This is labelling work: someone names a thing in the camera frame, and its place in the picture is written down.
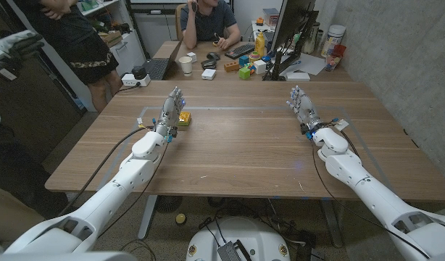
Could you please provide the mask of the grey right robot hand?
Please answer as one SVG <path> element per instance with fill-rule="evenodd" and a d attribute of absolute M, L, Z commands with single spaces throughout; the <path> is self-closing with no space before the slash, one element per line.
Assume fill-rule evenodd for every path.
<path fill-rule="evenodd" d="M 291 89 L 290 99 L 286 102 L 300 122 L 301 133 L 313 137 L 315 132 L 324 127 L 314 104 L 303 89 L 295 86 Z"/>

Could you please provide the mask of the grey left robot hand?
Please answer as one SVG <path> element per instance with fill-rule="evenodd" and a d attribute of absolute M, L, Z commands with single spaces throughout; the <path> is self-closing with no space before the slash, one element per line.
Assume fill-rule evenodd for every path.
<path fill-rule="evenodd" d="M 162 105 L 155 131 L 163 137 L 175 138 L 178 132 L 179 116 L 185 105 L 182 91 L 176 86 Z"/>

